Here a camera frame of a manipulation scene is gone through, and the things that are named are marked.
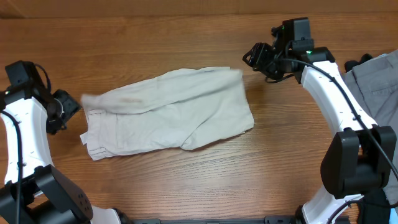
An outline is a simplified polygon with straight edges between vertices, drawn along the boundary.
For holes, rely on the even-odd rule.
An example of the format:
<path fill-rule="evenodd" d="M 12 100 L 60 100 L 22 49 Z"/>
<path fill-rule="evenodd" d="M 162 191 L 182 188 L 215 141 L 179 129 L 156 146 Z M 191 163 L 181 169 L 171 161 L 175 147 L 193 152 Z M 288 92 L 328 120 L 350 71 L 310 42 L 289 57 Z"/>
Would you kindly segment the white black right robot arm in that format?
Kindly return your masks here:
<path fill-rule="evenodd" d="M 256 43 L 243 56 L 267 83 L 294 77 L 313 97 L 333 135 L 322 160 L 322 186 L 294 215 L 267 216 L 265 223 L 348 223 L 343 212 L 364 196 L 385 187 L 397 174 L 392 163 L 396 134 L 380 126 L 345 85 L 335 58 L 316 47 L 308 18 L 284 21 L 271 30 L 272 44 Z"/>

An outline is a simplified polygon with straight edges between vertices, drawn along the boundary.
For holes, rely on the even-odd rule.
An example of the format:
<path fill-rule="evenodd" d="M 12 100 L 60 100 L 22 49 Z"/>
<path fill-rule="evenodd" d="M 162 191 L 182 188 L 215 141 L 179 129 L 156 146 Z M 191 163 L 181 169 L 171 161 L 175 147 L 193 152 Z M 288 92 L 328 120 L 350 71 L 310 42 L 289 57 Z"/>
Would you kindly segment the beige cargo shorts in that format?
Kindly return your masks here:
<path fill-rule="evenodd" d="M 243 72 L 182 68 L 102 95 L 81 97 L 94 160 L 179 147 L 194 150 L 254 127 Z"/>

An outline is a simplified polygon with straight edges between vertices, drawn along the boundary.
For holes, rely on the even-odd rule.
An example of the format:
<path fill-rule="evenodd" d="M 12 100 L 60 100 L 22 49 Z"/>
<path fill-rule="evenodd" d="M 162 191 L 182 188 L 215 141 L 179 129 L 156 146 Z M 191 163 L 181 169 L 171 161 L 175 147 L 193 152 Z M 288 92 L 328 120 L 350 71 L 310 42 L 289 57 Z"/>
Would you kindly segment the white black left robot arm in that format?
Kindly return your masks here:
<path fill-rule="evenodd" d="M 1 217 L 8 223 L 130 223 L 118 209 L 93 206 L 53 165 L 47 136 L 66 129 L 79 103 L 64 90 L 52 92 L 36 63 L 20 60 L 5 69 L 11 84 L 1 92 L 8 153 Z"/>

